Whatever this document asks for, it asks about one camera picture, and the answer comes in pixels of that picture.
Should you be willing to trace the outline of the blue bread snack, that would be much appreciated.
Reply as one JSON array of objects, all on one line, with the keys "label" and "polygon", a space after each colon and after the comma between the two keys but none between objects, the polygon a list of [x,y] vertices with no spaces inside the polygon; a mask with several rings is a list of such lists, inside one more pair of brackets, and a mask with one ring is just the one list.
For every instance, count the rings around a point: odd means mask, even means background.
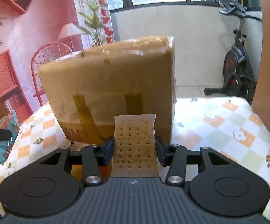
[{"label": "blue bread snack", "polygon": [[0,164],[3,165],[9,157],[19,133],[19,123],[16,111],[0,119]]}]

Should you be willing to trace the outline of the cracker pack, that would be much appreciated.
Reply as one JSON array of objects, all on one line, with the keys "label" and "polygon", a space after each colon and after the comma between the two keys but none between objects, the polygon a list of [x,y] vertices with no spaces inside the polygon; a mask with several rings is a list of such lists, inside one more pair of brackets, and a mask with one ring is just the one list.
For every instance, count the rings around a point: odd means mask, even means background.
[{"label": "cracker pack", "polygon": [[112,176],[159,176],[154,123],[156,114],[115,116]]}]

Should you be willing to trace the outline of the cardboard box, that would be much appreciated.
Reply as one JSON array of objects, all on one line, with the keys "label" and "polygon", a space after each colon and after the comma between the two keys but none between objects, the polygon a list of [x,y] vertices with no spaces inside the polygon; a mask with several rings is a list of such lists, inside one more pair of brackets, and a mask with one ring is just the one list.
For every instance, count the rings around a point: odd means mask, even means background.
[{"label": "cardboard box", "polygon": [[176,103],[172,36],[119,41],[39,67],[53,114],[70,141],[101,144],[117,115],[155,114],[155,133],[171,141]]}]

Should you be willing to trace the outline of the checkered floral tablecloth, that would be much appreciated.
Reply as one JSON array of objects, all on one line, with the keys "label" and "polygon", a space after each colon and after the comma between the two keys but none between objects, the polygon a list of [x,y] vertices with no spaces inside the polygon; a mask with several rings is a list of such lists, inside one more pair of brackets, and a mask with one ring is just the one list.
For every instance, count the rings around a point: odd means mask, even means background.
[{"label": "checkered floral tablecloth", "polygon": [[[270,133],[242,98],[179,98],[172,142],[190,150],[211,147],[261,176],[270,186]],[[15,171],[67,145],[69,141],[50,105],[44,104],[21,125],[7,162],[0,165],[0,183]],[[270,220],[270,200],[263,214]],[[4,215],[1,203],[0,215]]]}]

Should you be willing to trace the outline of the black exercise bike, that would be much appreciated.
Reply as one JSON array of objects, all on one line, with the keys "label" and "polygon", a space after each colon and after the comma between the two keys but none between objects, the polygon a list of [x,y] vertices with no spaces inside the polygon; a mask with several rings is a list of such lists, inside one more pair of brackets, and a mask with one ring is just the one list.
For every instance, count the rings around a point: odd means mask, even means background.
[{"label": "black exercise bike", "polygon": [[242,27],[244,19],[254,19],[260,22],[262,22],[262,19],[246,14],[247,7],[244,6],[244,0],[240,2],[220,0],[219,4],[223,8],[219,13],[225,16],[239,18],[239,26],[233,30],[235,35],[234,45],[225,55],[223,87],[205,88],[204,93],[207,96],[223,94],[230,97],[242,97],[249,104],[252,104],[257,81],[255,80],[252,66],[244,46],[247,34],[242,32]]}]

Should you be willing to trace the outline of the printed room backdrop poster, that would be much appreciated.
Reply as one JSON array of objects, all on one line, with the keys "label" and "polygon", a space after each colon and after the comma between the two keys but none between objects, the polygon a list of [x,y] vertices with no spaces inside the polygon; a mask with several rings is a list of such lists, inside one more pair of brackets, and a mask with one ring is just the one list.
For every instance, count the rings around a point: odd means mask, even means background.
[{"label": "printed room backdrop poster", "polygon": [[0,100],[24,122],[46,101],[38,68],[114,40],[107,0],[0,0]]}]

